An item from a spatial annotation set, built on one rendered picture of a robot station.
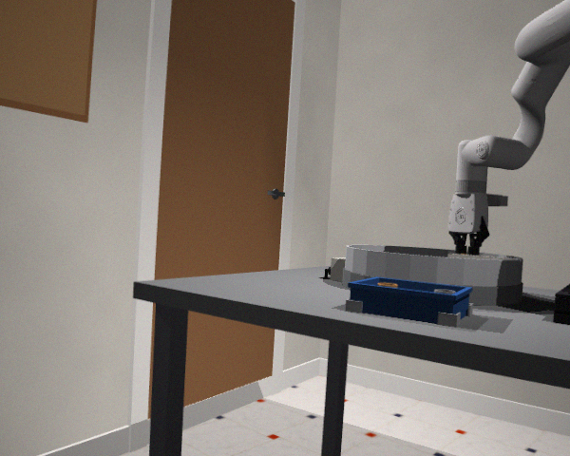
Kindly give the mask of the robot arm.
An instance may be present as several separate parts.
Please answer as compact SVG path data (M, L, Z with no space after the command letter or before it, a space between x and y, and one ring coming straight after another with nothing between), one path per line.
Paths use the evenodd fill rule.
M485 193L488 206L507 206L508 196L486 193L487 167L517 170L542 140L546 105L570 66L570 0L526 25L515 52L526 64L511 90L522 113L514 137L490 135L458 146L456 192Z

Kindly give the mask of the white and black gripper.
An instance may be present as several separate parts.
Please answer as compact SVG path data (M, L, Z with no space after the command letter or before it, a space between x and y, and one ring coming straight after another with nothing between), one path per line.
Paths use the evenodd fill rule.
M455 254L466 254L466 236L469 234L470 246L467 254L478 256L482 243L489 237L487 228L487 195L478 192L456 192L452 199L448 223L449 234L456 245Z

